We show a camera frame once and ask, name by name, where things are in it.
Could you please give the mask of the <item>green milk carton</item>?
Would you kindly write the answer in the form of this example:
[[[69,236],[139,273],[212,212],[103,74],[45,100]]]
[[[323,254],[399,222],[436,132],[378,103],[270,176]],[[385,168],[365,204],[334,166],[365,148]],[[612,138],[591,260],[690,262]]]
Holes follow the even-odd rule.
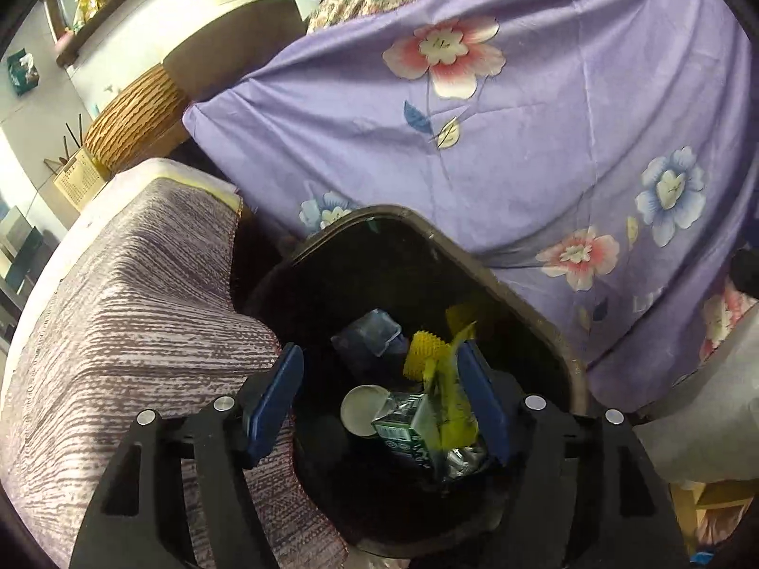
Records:
[[[373,417],[372,426],[394,455],[432,473],[441,469],[439,426],[425,393],[391,392]]]

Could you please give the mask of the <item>beige utensil holder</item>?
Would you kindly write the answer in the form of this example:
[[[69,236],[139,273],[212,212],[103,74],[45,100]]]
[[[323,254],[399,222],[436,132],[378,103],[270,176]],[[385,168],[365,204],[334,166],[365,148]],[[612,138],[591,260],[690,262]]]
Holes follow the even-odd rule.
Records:
[[[111,173],[85,148],[60,167],[54,186],[77,212],[81,212],[107,185]]]

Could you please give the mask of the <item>red cylindrical canister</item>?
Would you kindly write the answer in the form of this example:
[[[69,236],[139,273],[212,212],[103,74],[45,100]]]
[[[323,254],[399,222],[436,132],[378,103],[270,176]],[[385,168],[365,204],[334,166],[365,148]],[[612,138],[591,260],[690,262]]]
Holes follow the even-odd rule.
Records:
[[[389,395],[390,392],[379,385],[355,386],[342,399],[340,408],[342,425],[356,437],[373,437],[376,430],[373,428],[372,421]]]

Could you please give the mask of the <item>yellow foam fruit net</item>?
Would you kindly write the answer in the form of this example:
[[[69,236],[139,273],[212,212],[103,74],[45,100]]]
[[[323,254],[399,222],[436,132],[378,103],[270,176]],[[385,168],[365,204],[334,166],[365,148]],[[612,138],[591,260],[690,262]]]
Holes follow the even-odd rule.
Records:
[[[441,448],[450,451],[472,446],[479,435],[479,424],[458,373],[457,355],[460,346],[475,339],[476,323],[466,321],[461,306],[450,307],[445,316],[449,329],[457,333],[445,342],[430,331],[416,331],[405,355],[403,375],[423,385],[435,411]]]

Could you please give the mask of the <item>black trash bin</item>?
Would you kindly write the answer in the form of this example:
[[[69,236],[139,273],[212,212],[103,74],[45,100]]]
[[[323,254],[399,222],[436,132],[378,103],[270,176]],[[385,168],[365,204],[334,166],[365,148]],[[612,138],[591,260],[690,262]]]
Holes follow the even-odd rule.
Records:
[[[521,399],[588,410],[557,330],[405,208],[364,208],[313,235],[244,309],[300,347],[297,474],[373,555],[449,556],[488,536],[521,478]]]

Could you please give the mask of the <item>purple floral cloth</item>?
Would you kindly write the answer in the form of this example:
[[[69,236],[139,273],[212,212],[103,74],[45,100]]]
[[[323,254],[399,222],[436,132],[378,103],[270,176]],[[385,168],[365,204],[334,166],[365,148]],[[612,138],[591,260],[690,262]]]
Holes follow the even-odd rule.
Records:
[[[414,0],[320,29],[186,128],[278,234],[408,207],[635,410],[741,316],[758,48],[726,0]]]

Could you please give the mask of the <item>blue chip bag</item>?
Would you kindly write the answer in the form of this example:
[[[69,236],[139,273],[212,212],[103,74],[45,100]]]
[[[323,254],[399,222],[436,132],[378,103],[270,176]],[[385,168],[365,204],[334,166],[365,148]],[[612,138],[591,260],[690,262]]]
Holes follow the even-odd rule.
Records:
[[[481,444],[459,447],[445,455],[445,479],[457,480],[475,474],[489,460],[489,452]]]

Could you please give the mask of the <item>brown white rice cooker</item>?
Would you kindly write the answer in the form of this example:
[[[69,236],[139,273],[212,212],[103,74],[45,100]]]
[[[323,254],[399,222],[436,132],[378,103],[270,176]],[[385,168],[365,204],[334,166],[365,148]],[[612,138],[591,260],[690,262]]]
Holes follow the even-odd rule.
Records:
[[[181,41],[163,59],[163,68],[190,100],[207,100],[305,34],[296,0],[246,1]]]

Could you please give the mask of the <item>woven basket sink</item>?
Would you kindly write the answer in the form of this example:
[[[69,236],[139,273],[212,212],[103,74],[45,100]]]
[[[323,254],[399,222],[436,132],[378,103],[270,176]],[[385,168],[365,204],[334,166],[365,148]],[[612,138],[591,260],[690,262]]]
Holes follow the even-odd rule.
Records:
[[[118,174],[144,159],[168,157],[189,139],[186,93],[157,64],[129,83],[92,121],[83,138],[89,156]]]

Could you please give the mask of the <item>purple tissue package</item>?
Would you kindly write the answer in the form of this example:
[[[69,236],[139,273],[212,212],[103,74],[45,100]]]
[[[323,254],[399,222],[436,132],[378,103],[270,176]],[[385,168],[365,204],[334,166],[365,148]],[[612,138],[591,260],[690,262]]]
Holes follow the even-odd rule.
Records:
[[[401,326],[385,311],[367,312],[331,338],[332,346],[356,362],[372,362],[385,356],[404,356],[409,342]]]

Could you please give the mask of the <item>green wall tissue pouch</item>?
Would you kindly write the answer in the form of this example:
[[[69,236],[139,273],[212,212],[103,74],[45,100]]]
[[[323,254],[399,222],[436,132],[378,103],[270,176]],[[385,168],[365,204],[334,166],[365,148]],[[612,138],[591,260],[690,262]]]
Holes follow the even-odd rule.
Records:
[[[40,74],[36,68],[34,56],[26,49],[20,49],[7,58],[8,76],[11,88],[16,96],[22,96],[36,89]]]

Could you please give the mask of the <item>purple striped tablecloth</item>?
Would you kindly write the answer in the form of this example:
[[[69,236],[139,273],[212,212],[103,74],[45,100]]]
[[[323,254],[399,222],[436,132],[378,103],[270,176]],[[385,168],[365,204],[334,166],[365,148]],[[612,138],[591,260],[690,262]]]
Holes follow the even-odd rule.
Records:
[[[195,413],[274,364],[279,344],[230,297],[243,208],[170,159],[117,175],[29,294],[1,387],[1,483],[57,567],[135,416]]]

